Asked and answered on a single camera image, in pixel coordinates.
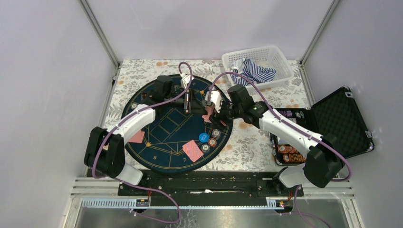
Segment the red chip stack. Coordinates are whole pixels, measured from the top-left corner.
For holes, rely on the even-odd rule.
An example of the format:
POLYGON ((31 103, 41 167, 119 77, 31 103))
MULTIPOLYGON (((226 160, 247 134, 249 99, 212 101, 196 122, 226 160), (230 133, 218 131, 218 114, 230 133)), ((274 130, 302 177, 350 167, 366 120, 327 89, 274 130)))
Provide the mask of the red chip stack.
POLYGON ((216 147, 216 146, 217 146, 217 140, 216 140, 215 138, 210 138, 210 139, 208 140, 208 145, 209 145, 211 148, 216 147))

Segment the grey chip stack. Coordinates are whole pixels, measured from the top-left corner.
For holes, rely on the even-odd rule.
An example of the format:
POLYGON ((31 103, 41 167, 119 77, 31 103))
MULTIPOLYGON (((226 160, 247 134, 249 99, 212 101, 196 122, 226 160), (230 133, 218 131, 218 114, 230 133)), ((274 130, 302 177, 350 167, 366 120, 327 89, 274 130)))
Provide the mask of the grey chip stack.
POLYGON ((220 130, 218 130, 218 129, 212 130, 211 136, 212 136, 212 138, 218 140, 220 138, 220 136, 221 136, 220 130))
POLYGON ((136 110, 137 107, 138 107, 138 103, 131 103, 131 104, 130 104, 130 109, 131 109, 132 111, 133 111, 133 110, 136 110))

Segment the red card bottom seat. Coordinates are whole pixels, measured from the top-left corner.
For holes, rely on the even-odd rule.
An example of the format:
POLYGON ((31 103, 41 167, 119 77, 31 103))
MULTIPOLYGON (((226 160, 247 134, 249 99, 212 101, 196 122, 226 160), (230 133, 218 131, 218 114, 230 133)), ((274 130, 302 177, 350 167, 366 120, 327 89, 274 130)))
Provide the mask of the red card bottom seat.
POLYGON ((194 140, 185 143, 182 149, 192 162, 196 162, 203 156, 203 152, 194 140))

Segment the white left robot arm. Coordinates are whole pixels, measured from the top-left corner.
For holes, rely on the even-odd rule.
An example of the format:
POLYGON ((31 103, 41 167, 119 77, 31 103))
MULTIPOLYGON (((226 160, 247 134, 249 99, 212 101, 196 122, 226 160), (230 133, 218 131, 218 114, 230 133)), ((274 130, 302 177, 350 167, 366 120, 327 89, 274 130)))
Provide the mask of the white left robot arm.
POLYGON ((157 111, 164 106, 182 107, 188 112, 194 110, 190 88, 194 76, 182 73, 180 77, 180 93, 173 90, 172 76, 158 76, 153 81, 154 88, 144 94, 137 107, 117 124, 107 129, 92 129, 84 164, 94 172, 100 172, 102 177, 107 176, 128 184, 135 195, 144 194, 147 183, 142 179, 143 173, 126 162, 125 146, 133 136, 155 121, 157 111))

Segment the red playing card deck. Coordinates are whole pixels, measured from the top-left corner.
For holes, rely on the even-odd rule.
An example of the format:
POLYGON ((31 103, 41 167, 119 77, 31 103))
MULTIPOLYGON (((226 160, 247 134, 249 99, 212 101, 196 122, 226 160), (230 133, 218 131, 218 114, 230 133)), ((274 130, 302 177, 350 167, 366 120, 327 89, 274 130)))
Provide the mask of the red playing card deck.
POLYGON ((185 113, 189 113, 191 109, 191 91, 190 89, 186 90, 184 94, 184 111, 185 113))

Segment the blue small blind button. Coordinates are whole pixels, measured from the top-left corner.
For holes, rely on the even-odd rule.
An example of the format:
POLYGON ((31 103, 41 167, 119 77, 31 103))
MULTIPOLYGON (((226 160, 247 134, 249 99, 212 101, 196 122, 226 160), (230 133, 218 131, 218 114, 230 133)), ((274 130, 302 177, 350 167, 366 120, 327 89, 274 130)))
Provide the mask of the blue small blind button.
POLYGON ((199 135, 199 141, 202 143, 208 142, 209 139, 210 139, 210 136, 207 133, 201 133, 199 135))

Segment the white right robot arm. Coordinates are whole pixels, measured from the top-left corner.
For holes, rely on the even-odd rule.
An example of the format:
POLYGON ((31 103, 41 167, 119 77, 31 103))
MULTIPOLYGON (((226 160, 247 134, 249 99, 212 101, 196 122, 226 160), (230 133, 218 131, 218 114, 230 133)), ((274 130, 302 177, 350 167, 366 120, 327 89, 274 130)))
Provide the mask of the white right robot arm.
POLYGON ((343 156, 334 149, 335 136, 322 136, 290 121, 265 100, 255 102, 242 85, 231 87, 228 95, 230 102, 222 100, 218 90, 210 89, 206 93, 203 104, 216 111, 212 121, 221 124, 240 118, 285 140, 306 159, 305 163, 285 167, 275 175, 272 188, 277 195, 284 196, 292 187, 307 183, 324 188, 344 167, 343 156))

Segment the green blue 50 chip stack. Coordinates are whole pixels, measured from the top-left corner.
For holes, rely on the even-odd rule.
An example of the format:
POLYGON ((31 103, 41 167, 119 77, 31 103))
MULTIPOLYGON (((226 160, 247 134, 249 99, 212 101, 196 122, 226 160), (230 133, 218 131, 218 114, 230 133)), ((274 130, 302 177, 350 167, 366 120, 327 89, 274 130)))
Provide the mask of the green blue 50 chip stack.
POLYGON ((211 149, 211 147, 210 147, 210 145, 208 143, 204 143, 204 144, 201 145, 201 151, 203 153, 209 153, 210 149, 211 149))

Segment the red card seat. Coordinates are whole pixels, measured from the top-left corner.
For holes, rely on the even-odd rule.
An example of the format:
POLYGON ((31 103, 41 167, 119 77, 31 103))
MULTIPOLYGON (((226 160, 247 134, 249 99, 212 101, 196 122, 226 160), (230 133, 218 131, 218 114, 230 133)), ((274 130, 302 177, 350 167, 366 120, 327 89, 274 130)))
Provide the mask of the red card seat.
POLYGON ((196 162, 203 156, 203 152, 194 140, 185 143, 182 149, 192 162, 196 162))
POLYGON ((204 122, 211 123, 210 117, 214 113, 215 108, 213 106, 206 106, 205 110, 207 114, 202 115, 204 122))
POLYGON ((129 143, 142 143, 144 139, 144 131, 138 131, 136 134, 134 134, 129 140, 129 143))

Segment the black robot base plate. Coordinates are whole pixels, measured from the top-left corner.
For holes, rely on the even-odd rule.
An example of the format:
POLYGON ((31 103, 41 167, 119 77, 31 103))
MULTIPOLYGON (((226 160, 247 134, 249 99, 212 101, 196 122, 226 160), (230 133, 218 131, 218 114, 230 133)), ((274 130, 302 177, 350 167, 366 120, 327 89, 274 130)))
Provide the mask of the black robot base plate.
POLYGON ((281 187, 273 172, 244 171, 192 171, 167 176, 144 171, 139 183, 141 189, 120 184, 118 196, 146 197, 151 206, 171 206, 164 195, 144 190, 145 187, 161 190, 170 195, 181 207, 265 206, 266 197, 297 195, 302 197, 301 187, 281 187))

